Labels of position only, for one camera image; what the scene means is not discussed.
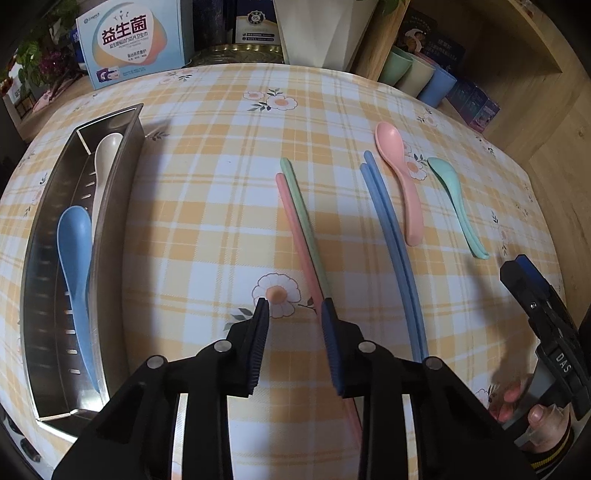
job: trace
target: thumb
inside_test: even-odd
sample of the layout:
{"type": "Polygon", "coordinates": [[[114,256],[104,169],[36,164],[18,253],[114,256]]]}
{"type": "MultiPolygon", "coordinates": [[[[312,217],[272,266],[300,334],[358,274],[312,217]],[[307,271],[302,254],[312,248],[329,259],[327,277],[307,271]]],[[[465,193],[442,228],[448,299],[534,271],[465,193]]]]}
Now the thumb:
{"type": "Polygon", "coordinates": [[[561,412],[556,405],[535,405],[527,420],[531,430],[530,442],[533,444],[531,451],[542,453],[558,445],[569,424],[569,413],[568,410],[561,412]]]}

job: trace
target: plaid tablecloth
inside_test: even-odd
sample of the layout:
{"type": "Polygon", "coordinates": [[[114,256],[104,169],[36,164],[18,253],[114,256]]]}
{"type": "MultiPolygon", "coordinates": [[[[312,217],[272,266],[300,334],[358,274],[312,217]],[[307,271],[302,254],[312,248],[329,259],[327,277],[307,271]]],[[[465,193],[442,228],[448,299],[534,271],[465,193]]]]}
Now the plaid tablecloth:
{"type": "Polygon", "coordinates": [[[272,306],[259,387],[248,400],[229,400],[237,478],[356,478],[359,452],[330,382],[275,185],[281,157],[293,163],[340,317],[409,358],[394,270],[359,171],[363,151],[371,150],[402,220],[400,188],[373,138],[379,121],[393,123],[423,204],[425,238],[408,252],[430,353],[485,404],[496,384],[531,369],[535,338],[500,283],[499,267],[525,253],[563,288],[530,181],[502,151],[437,110],[347,73],[238,64],[155,74],[62,107],[0,202],[0,402],[51,465],[69,444],[36,425],[25,384],[19,338],[25,247],[45,179],[72,129],[139,102],[151,133],[125,239],[130,367],[155,353],[170,360],[194,355],[224,337],[232,322],[249,318],[270,287],[285,291],[272,306]],[[458,171],[489,260],[470,254],[428,157],[458,171]]]}

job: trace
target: pair of blue chopsticks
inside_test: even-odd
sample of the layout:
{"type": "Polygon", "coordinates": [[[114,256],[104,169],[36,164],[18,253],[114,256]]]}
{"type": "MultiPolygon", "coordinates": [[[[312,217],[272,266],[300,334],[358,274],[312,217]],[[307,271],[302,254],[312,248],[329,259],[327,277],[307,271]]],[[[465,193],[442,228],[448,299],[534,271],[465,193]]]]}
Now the pair of blue chopsticks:
{"type": "Polygon", "coordinates": [[[369,150],[366,150],[363,157],[367,163],[361,164],[361,173],[378,214],[379,223],[386,239],[386,246],[394,266],[394,273],[398,281],[402,306],[407,320],[413,360],[422,362],[423,359],[429,356],[427,336],[425,335],[425,324],[423,322],[421,303],[418,299],[417,285],[414,282],[413,269],[411,268],[404,237],[374,156],[369,150]]]}

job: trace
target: chopstick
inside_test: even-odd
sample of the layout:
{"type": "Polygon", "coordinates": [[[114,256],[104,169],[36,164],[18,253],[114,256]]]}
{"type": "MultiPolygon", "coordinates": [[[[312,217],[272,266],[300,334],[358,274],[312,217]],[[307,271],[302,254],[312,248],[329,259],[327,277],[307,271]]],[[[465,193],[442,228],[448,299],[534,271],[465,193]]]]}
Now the chopstick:
{"type": "Polygon", "coordinates": [[[370,151],[366,150],[363,157],[367,163],[361,165],[361,173],[378,214],[394,273],[396,274],[402,306],[407,319],[413,360],[422,362],[429,355],[427,335],[417,285],[414,281],[413,269],[404,243],[404,237],[374,156],[370,151]]]}
{"type": "Polygon", "coordinates": [[[318,278],[318,283],[320,284],[323,298],[330,297],[329,281],[322,266],[320,254],[318,253],[318,246],[316,245],[316,239],[314,238],[314,231],[312,230],[310,217],[308,216],[308,210],[306,210],[304,199],[301,196],[300,186],[297,184],[297,180],[295,178],[296,174],[294,173],[294,169],[291,166],[291,162],[285,157],[281,159],[281,171],[285,175],[287,185],[291,192],[291,198],[294,202],[295,211],[297,212],[297,216],[300,220],[301,229],[304,232],[304,237],[306,238],[308,251],[310,252],[310,257],[312,259],[312,263],[314,264],[314,269],[316,270],[316,277],[318,278]]]}
{"type": "MultiPolygon", "coordinates": [[[[306,279],[306,283],[308,284],[308,288],[310,289],[312,299],[314,300],[314,306],[316,308],[316,317],[318,318],[319,323],[322,323],[322,303],[324,302],[324,297],[322,296],[322,289],[320,288],[320,283],[318,281],[318,277],[316,276],[316,271],[314,270],[314,264],[312,262],[312,258],[310,255],[309,246],[308,244],[306,244],[304,230],[300,223],[300,219],[298,218],[296,205],[292,197],[293,194],[290,192],[287,179],[283,173],[278,173],[277,175],[275,175],[275,182],[277,183],[277,188],[279,190],[281,202],[283,203],[283,208],[285,209],[285,213],[287,215],[287,221],[290,224],[291,234],[293,235],[295,244],[295,250],[297,251],[298,257],[300,259],[302,270],[304,271],[304,278],[306,279]]],[[[353,430],[353,436],[355,437],[358,446],[361,447],[361,420],[357,412],[357,407],[355,406],[355,401],[352,398],[345,399],[345,412],[347,414],[347,418],[349,420],[351,429],[353,430]]]]}

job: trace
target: human hand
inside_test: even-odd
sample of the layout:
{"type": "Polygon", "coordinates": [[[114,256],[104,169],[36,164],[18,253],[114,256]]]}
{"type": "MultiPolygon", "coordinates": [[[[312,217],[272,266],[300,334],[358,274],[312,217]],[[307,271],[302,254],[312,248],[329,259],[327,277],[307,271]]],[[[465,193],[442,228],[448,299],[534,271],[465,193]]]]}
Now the human hand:
{"type": "MultiPolygon", "coordinates": [[[[520,381],[509,384],[493,395],[489,412],[494,419],[500,423],[509,420],[517,407],[525,390],[529,386],[531,376],[520,381]]],[[[556,414],[552,407],[534,405],[527,420],[533,432],[532,440],[523,446],[523,450],[532,453],[544,453],[554,448],[563,438],[569,426],[569,409],[566,408],[562,414],[556,414]]]]}

